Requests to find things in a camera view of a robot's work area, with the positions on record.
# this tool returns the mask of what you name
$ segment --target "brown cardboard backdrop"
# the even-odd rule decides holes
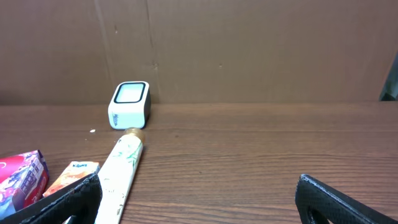
[[[395,0],[6,1],[0,103],[377,101],[398,49]]]

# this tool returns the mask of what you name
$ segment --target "white bottle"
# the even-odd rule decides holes
[[[99,171],[103,196],[96,224],[119,223],[144,141],[143,131],[137,128],[127,129]]]

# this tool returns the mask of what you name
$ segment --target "orange packet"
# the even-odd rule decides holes
[[[100,170],[98,162],[71,162],[55,182],[44,192],[47,197],[56,191],[74,183],[75,181],[92,173],[97,174]]]

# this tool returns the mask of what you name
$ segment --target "wooden table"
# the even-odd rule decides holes
[[[2,106],[0,157],[40,149],[50,184],[70,161],[102,165],[123,134],[106,113]],[[303,173],[398,219],[397,103],[153,105],[145,132],[122,223],[300,223]]]

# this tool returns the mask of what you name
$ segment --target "white device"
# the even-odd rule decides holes
[[[147,82],[124,82],[118,85],[108,107],[112,128],[143,128],[149,113],[150,94]]]

